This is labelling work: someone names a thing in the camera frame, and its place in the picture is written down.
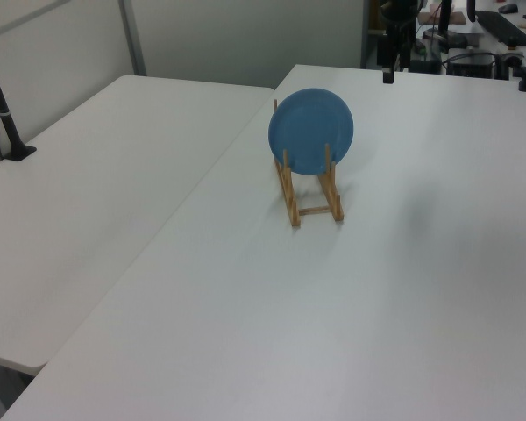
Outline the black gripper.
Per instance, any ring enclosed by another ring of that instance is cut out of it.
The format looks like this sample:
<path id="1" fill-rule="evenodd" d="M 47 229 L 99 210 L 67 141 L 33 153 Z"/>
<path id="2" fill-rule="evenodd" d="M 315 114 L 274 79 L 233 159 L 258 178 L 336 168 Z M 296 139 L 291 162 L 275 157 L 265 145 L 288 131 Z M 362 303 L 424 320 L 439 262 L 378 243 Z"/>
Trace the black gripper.
<path id="1" fill-rule="evenodd" d="M 404 25 L 387 24 L 386 32 L 378 39 L 377 64 L 394 66 L 399 61 L 401 71 L 409 69 L 412 58 L 412 45 L 416 39 L 416 23 Z M 382 68 L 382 82 L 393 83 L 395 70 L 393 67 Z"/>

